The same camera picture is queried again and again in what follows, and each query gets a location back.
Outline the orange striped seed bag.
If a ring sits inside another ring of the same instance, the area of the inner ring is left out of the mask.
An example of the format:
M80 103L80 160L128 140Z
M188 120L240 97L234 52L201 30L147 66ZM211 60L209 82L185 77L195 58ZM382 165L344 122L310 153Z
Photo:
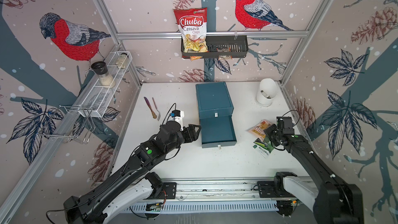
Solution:
M247 131L262 142L266 138L265 130L272 125L273 123L268 120L261 120L257 125L248 129Z

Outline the green gourd seed bag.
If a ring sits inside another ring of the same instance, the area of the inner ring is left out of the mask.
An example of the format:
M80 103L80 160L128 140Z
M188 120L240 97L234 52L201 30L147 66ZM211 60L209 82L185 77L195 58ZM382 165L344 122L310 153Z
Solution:
M274 147L272 146L271 141L269 138L265 137L263 140L260 138L257 138L254 141L254 146L253 148L264 158L268 158L271 152L274 150Z

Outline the teal sliding drawer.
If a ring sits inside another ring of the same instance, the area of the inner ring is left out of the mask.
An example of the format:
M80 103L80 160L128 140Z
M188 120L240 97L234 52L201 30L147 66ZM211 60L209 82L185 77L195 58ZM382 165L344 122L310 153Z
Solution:
M234 146L237 143L232 116L200 119L202 148Z

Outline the teal drawer cabinet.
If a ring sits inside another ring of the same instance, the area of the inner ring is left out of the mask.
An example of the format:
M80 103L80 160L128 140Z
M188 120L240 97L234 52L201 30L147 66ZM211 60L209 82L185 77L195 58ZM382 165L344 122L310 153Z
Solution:
M195 85L199 118L232 116L234 106L225 82Z

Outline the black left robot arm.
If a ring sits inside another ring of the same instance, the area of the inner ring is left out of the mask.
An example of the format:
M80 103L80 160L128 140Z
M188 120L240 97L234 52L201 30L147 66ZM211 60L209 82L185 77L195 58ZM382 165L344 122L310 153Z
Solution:
M69 224L107 224L134 203L161 194L163 182L152 169L184 143L199 138L201 126L182 127L177 121L160 126L157 134L141 143L127 162L107 180L80 198L64 202Z

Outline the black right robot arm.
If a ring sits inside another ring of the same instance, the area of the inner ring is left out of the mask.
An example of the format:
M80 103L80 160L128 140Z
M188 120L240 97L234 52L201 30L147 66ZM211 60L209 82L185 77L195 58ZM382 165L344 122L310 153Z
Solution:
M312 210L319 224L364 223L362 191L346 183L314 153L309 142L296 135L291 117L277 117L277 123L264 130L273 147L282 145L293 155L314 183L311 187L295 174L278 172L274 191L280 196L290 194Z

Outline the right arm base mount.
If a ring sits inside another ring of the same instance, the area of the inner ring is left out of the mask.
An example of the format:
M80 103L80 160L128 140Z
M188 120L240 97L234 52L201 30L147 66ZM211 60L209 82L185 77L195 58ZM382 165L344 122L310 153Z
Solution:
M309 177L298 177L291 172L277 172L272 179L257 181L254 190L260 198L295 199L313 210L319 190Z

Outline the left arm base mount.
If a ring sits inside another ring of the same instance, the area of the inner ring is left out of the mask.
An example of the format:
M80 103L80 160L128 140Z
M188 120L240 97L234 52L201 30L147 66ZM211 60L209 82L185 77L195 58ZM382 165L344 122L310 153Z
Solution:
M128 186L103 211L107 214L104 223L109 223L118 214L131 211L142 218L154 218L165 208L167 200L176 197L176 183L165 183L152 172L134 185Z

